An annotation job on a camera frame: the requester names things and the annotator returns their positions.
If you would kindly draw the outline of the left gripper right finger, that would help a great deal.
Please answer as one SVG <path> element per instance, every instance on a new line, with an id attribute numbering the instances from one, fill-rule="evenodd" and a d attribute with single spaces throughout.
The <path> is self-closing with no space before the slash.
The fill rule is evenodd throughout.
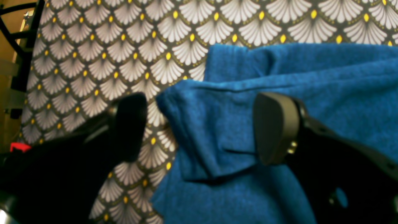
<path id="1" fill-rule="evenodd" d="M 285 164 L 319 224 L 396 224 L 397 163 L 337 135 L 297 98 L 261 92 L 253 103 L 260 161 Z"/>

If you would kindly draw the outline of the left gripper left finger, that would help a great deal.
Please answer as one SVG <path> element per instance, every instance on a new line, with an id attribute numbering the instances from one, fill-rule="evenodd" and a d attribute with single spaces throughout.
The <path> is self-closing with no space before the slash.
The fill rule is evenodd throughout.
<path id="1" fill-rule="evenodd" d="M 94 224 L 91 209 L 108 174 L 138 158 L 145 94 L 113 101 L 71 133 L 1 154 L 2 224 Z"/>

